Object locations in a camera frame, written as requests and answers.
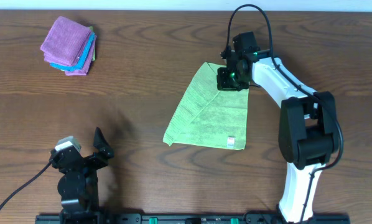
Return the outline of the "green microfiber cloth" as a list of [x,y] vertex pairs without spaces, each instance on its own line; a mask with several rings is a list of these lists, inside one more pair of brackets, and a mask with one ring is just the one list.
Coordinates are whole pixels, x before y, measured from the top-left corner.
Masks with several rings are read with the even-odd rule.
[[249,90],[219,91],[219,68],[205,62],[197,70],[164,133],[164,143],[245,148]]

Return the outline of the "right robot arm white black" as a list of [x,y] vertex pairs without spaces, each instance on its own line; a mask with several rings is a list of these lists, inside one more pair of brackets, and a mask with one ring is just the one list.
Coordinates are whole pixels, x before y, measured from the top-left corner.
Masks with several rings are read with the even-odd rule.
[[258,223],[268,218],[271,223],[349,223],[347,215],[315,214],[312,209],[320,174],[335,165],[331,155],[342,151],[333,95],[304,85],[272,49],[260,49],[253,32],[228,39],[220,55],[226,66],[218,69],[218,90],[260,86],[280,108],[278,144],[287,162],[284,193],[276,214],[254,219]]

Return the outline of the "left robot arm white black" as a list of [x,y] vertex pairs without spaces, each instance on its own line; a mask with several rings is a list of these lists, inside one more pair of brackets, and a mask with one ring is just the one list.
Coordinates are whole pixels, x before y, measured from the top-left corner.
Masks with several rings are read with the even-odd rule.
[[63,207],[60,223],[109,223],[110,215],[99,206],[97,170],[108,166],[114,157],[100,128],[95,129],[93,146],[96,152],[83,157],[81,145],[74,136],[58,141],[50,152],[49,162],[63,174],[57,190]]

